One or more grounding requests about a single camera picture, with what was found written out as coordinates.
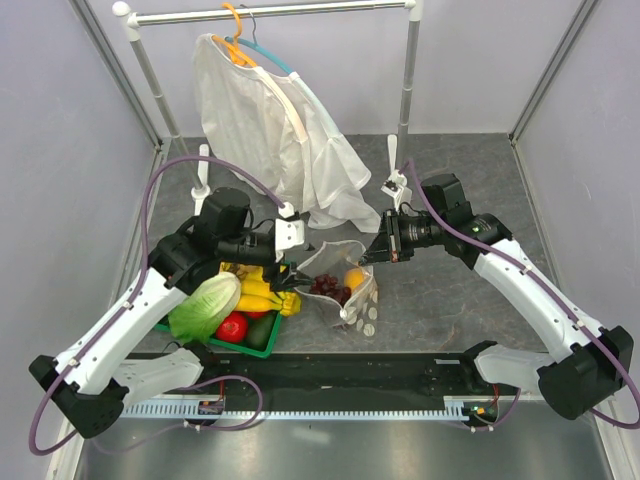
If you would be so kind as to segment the orange peach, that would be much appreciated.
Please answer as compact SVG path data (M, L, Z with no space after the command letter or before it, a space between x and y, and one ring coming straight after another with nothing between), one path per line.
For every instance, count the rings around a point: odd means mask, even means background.
M352 268L345 273L343 285L354 293L365 280L366 274L362 268Z

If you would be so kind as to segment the purple grape bunch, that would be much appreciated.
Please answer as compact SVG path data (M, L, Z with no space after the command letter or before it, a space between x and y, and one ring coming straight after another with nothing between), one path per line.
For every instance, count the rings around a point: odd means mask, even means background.
M346 288L344 285L340 284L336 277L329 274L316 276L309 289L309 293L312 295L320 295L331 298L338 302L341 306L344 306L352 295L352 292L349 288Z

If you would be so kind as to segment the clear dotted zip top bag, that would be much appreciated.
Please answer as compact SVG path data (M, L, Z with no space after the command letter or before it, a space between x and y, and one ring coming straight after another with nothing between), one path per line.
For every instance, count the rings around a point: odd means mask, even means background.
M365 246L357 240L325 242L298 271L311 279L296 292L303 306L319 315L325 324L360 338L377 333L379 289L371 266L359 260Z

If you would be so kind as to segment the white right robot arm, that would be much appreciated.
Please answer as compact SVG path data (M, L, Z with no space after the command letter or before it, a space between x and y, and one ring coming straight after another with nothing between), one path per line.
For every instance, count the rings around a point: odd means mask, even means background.
M465 391L477 394L491 384L508 385L541 395L570 420L593 411L622 388L639 394L628 373L634 347L630 334L622 327L605 328L570 302L498 218L473 212L455 175L421 182L421 211L410 206L411 191L400 171L391 173L382 190L394 206L383 212L362 265L404 262L419 248L442 247L495 287L546 348L538 353L495 341L475 345L457 371Z

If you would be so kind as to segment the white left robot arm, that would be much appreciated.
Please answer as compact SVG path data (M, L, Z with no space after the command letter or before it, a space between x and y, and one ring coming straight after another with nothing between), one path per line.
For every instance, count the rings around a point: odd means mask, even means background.
M289 203L272 227L257 232L250 199L221 187L198 214L162 238L125 294L78 341L29 371L85 439L102 434L126 408L166 391L208 393L219 369L203 345L237 307L241 281L222 264L261 268L269 292L301 284L285 251L305 242L305 225Z

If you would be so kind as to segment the yellow banana bunch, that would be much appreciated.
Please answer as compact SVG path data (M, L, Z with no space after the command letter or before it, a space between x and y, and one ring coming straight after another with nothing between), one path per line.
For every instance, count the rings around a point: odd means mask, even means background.
M272 291L262 274L261 267L238 267L236 276L241 283L241 293L235 310L251 314L276 311L285 317L298 314L302 306L300 296L295 292Z

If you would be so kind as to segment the dark green avocado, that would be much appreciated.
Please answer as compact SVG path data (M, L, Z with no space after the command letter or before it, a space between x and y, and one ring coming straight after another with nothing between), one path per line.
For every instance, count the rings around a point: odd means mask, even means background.
M276 317L276 313L269 313L254 319L247 330L245 345L253 350L264 351L271 337Z

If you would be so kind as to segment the red tomato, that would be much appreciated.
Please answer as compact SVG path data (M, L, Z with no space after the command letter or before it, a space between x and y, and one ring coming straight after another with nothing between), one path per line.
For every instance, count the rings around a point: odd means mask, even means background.
M231 312L215 331L215 337L223 342L239 344L249 329L248 319L240 312Z

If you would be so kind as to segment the green lettuce head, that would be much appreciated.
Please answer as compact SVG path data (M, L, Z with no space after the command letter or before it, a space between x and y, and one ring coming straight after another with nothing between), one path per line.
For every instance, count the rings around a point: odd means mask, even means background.
M168 314L170 332L182 343L207 343L241 295L236 275L222 272L204 281L186 300Z

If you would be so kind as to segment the green plastic basket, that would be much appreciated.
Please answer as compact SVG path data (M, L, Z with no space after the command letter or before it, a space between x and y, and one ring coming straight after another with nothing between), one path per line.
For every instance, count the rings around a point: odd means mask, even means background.
M223 262L218 276L205 281L158 325L183 344L200 342L265 358L281 318L300 310L300 296L272 290L261 267Z

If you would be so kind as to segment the white hanging shirt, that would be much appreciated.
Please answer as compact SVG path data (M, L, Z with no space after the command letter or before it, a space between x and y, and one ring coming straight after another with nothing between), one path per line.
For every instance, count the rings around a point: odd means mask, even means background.
M361 193L370 170L297 73L239 66L210 34L196 41L193 69L202 129L217 157L309 214L312 228L351 222L377 231L379 214Z

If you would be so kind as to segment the orange clothes hanger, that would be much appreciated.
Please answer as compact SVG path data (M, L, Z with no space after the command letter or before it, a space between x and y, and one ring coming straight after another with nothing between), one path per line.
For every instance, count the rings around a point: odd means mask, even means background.
M243 25L239 14L229 2L224 2L222 7L232 14L236 23L236 32L232 36L231 40L226 40L225 38L215 34L211 36L211 40L219 46L226 48L227 55L233 64L241 67L256 68L257 63L242 51L239 45L239 38L243 32Z

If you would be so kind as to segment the teal clothes hanger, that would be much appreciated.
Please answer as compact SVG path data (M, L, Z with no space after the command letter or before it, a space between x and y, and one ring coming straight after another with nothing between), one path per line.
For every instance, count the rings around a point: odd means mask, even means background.
M270 51L266 50L264 47L260 46L259 44L243 38L240 38L238 40L238 43L240 45L248 47L249 49L259 53L262 57L268 59L271 63L277 66L285 75L290 75L292 73L295 73L295 70L292 69L288 64L286 64L279 57L277 57Z

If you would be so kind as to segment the silver clothes rack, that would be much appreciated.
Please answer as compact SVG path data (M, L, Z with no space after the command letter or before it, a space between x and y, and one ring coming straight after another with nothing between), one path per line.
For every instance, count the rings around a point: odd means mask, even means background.
M251 17L256 19L261 17L317 15L335 12L355 12L394 8L403 8L408 11L408 37L404 61L398 128L395 134L390 134L387 137L390 174L395 169L404 173L419 29L424 3L422 1L316 1L311 3L241 7L236 10L240 18ZM176 120L170 110L169 104L152 67L151 61L143 46L140 29L143 26L227 20L232 18L232 14L223 7L207 11L138 14L134 12L124 1L114 2L112 5L112 13L116 18L118 18L119 23L128 38L173 143L176 145L176 148L181 155L187 156L189 154L188 148L186 147Z

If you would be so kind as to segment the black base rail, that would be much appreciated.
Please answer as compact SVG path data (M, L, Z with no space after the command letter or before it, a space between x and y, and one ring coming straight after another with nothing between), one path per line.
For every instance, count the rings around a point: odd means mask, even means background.
M222 393L232 409L436 410L447 397L507 399L456 353L283 353L259 359L210 354L195 394Z

